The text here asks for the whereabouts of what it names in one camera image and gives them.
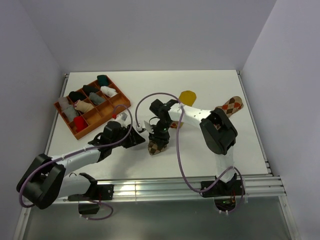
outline wall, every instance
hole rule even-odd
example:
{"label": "wall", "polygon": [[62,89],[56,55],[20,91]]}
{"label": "wall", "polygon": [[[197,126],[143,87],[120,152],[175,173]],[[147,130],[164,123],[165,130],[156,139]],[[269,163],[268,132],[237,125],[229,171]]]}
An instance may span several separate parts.
{"label": "wall", "polygon": [[276,0],[20,0],[66,72],[241,69]]}
{"label": "wall", "polygon": [[43,153],[63,75],[17,0],[0,1],[0,236],[12,239],[21,207],[16,185]]}
{"label": "wall", "polygon": [[320,238],[320,1],[277,0],[244,68],[262,143],[303,239]]}

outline white table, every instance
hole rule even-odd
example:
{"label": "white table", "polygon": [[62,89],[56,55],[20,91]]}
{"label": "white table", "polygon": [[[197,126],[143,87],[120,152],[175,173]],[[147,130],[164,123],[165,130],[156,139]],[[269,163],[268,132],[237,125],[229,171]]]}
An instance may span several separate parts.
{"label": "white table", "polygon": [[[238,131],[234,146],[235,166],[243,175],[268,174],[266,162],[250,116],[245,96],[235,70],[189,70],[189,71],[120,71],[120,72],[72,72],[67,81],[64,96],[93,82],[97,75],[108,75],[131,101],[132,114],[137,103],[144,96],[155,92],[180,95],[182,91],[196,93],[194,107],[213,110],[229,98],[240,96],[244,108],[231,116],[230,120]],[[139,121],[148,121],[154,115],[149,110],[150,103],[159,98],[166,102],[168,96],[155,96],[146,99],[139,107]],[[58,116],[53,130],[48,155],[61,155],[82,148],[94,136],[103,131],[104,124],[85,137],[77,140],[67,125]],[[105,160],[87,165],[76,173],[85,172],[95,179],[129,180],[181,177],[178,167],[175,135],[170,130],[170,143],[165,152],[151,156],[148,153],[148,133],[142,133],[146,142],[124,149],[115,148]],[[205,177],[216,174],[215,154],[206,146],[202,132],[184,124],[180,130],[180,153],[186,176]]]}

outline wooden organizer tray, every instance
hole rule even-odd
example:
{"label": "wooden organizer tray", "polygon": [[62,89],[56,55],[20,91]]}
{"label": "wooden organizer tray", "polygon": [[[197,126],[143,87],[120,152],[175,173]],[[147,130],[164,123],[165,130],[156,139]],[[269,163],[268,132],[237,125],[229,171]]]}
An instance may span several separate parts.
{"label": "wooden organizer tray", "polygon": [[[107,95],[103,94],[103,92],[100,90],[98,80],[95,80],[95,81],[87,84],[89,86],[92,86],[92,87],[99,89],[99,91],[96,94],[99,95],[100,97],[103,97],[104,99],[106,99],[105,102],[103,102],[99,105],[94,105],[93,102],[90,101],[89,96],[85,94],[85,92],[83,91],[82,88],[78,89],[76,91],[76,92],[80,92],[86,96],[86,99],[84,100],[86,103],[90,103],[94,106],[94,109],[91,109],[90,111],[88,111],[86,113],[82,113],[82,112],[78,111],[79,116],[82,116],[88,125],[82,131],[77,132],[77,127],[76,127],[75,123],[73,121],[70,122],[68,120],[67,116],[62,112],[62,108],[61,108],[59,102],[54,103],[56,110],[58,111],[58,113],[60,114],[60,116],[64,120],[65,124],[67,124],[68,128],[70,129],[70,131],[72,132],[72,134],[74,135],[74,137],[77,140],[81,139],[82,137],[84,137],[88,133],[92,132],[97,127],[101,126],[102,124],[104,124],[105,122],[110,120],[112,118],[115,106],[117,106],[119,104],[124,104],[127,107],[131,106],[131,102],[128,100],[128,98],[119,90],[119,88],[110,80],[110,78],[108,76],[106,76],[106,77],[109,82],[108,87],[115,89],[117,92],[117,94],[113,97],[108,97]],[[66,98],[68,99],[69,104],[71,104],[71,105],[74,104],[74,102],[72,102],[68,96],[66,96]],[[123,112],[124,110],[126,110],[125,107],[119,106],[115,110],[115,114],[119,114],[119,113]]]}

